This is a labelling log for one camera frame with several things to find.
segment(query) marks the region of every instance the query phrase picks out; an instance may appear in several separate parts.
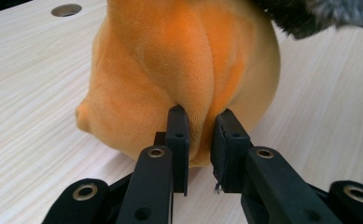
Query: wooden table surface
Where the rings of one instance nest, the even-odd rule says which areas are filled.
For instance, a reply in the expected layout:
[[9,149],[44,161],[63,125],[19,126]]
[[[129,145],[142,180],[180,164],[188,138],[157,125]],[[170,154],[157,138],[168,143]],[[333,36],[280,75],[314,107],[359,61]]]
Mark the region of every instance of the wooden table surface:
[[[54,17],[76,3],[82,10]],[[60,193],[92,177],[111,184],[135,162],[79,131],[91,42],[105,0],[35,0],[0,12],[0,223],[40,223]],[[250,133],[280,151],[308,182],[363,183],[363,29],[294,41],[278,33],[282,75],[269,111]],[[246,223],[239,195],[214,194],[212,167],[190,170],[174,223]]]

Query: black plastic part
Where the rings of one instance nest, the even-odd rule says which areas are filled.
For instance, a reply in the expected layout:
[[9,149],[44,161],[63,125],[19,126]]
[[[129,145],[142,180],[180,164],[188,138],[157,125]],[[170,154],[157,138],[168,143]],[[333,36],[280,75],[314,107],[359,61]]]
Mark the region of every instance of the black plastic part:
[[188,193],[189,124],[181,105],[170,108],[165,144],[173,151],[174,191]]
[[156,132],[154,146],[166,146],[166,132]]
[[108,192],[102,180],[79,180],[64,190],[43,223],[105,223],[111,209]]
[[173,206],[173,153],[168,147],[144,149],[120,208],[117,223],[170,223]]
[[221,186],[225,193],[242,192],[245,156],[250,147],[250,136],[230,110],[216,117],[210,161],[217,188]]
[[276,150],[249,148],[245,169],[269,212],[269,223],[341,223]]
[[119,181],[109,186],[109,199],[111,202],[111,212],[108,215],[106,223],[115,223],[115,221],[117,220],[131,178],[132,174],[126,175],[125,177],[121,178]]
[[268,224],[269,213],[262,203],[258,203],[242,194],[242,208],[248,224]]
[[363,185],[354,181],[332,183],[328,205],[343,223],[363,223]]

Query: circular hole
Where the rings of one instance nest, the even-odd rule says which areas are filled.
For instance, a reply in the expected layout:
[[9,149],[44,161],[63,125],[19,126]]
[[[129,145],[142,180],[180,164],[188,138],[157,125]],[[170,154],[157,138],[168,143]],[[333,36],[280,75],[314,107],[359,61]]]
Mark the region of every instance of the circular hole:
[[256,154],[259,155],[262,158],[270,159],[273,158],[274,154],[266,149],[259,149],[256,151]]
[[148,207],[141,207],[134,212],[135,218],[138,220],[147,220],[151,216],[151,209]]
[[304,210],[307,219],[311,222],[320,222],[321,216],[311,209]]
[[67,4],[67,5],[55,7],[51,11],[51,13],[55,17],[69,17],[69,16],[76,15],[78,12],[80,12],[80,10],[82,10],[82,6],[80,6],[80,5]]
[[87,196],[87,195],[91,194],[92,192],[93,192],[92,188],[84,188],[84,189],[81,189],[78,194],[80,196]]
[[97,193],[97,187],[94,184],[84,184],[74,190],[73,198],[77,201],[86,201]]
[[152,158],[158,158],[164,155],[164,151],[160,148],[153,148],[148,151],[148,156]]
[[343,188],[344,193],[350,198],[363,203],[363,189],[357,186],[347,185]]

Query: orange fabric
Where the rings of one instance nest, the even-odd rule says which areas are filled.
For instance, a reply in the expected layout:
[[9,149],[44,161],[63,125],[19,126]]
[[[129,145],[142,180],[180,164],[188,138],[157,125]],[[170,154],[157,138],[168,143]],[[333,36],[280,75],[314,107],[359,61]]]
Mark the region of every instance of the orange fabric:
[[204,166],[216,115],[229,108],[251,130],[278,75],[272,25],[247,0],[109,0],[77,126],[137,159],[182,105],[190,165]]

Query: gray fur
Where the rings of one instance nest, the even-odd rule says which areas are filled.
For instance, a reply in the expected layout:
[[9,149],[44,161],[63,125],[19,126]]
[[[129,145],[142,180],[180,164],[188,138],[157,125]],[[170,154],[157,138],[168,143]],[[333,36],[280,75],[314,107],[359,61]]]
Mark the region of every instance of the gray fur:
[[308,12],[327,25],[363,27],[363,0],[305,0]]
[[344,25],[363,27],[363,0],[255,0],[288,35],[302,39]]

